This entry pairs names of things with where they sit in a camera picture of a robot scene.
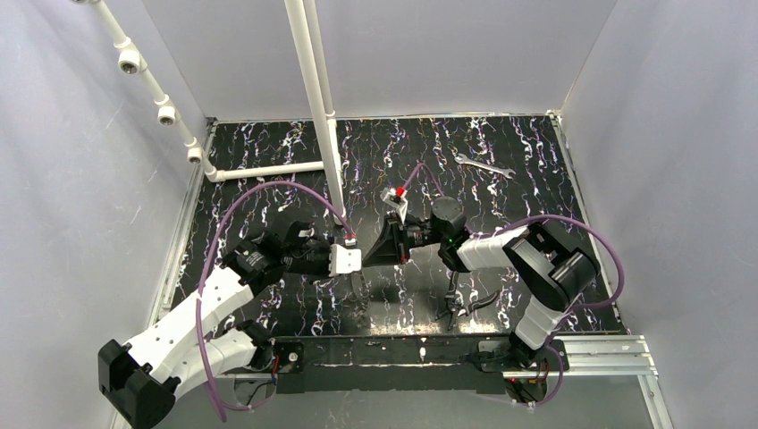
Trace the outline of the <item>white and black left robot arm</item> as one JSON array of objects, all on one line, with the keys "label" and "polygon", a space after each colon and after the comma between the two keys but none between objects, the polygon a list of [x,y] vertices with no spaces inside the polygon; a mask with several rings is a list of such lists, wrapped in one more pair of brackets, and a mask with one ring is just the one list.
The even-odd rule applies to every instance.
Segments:
[{"label": "white and black left robot arm", "polygon": [[107,342],[97,353],[99,390],[130,427],[153,428],[213,375],[242,367],[275,372],[282,359],[261,324],[243,323],[210,341],[206,335],[287,273],[321,280],[360,263],[358,251],[312,223],[281,216],[226,251],[198,290],[144,332]]}]

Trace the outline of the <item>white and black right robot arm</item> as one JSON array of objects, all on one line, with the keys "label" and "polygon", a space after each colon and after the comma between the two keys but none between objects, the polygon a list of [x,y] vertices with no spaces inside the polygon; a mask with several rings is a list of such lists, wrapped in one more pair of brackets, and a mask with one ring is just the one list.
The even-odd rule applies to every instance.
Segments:
[{"label": "white and black right robot arm", "polygon": [[475,238],[466,226],[462,205],[454,198],[439,197],[428,219],[390,213],[383,219],[379,238],[370,248],[364,266],[403,265],[414,248],[437,245],[437,255],[451,270],[440,317],[449,326],[459,318],[491,305],[493,293],[467,305],[457,299],[462,273],[489,268],[512,268],[531,293],[525,313],[508,342],[494,351],[477,351],[469,361],[478,366],[527,368],[549,344],[551,334],[569,313],[578,296],[595,281],[600,266],[592,252],[562,227],[556,215],[533,216],[509,225],[497,235]]}]

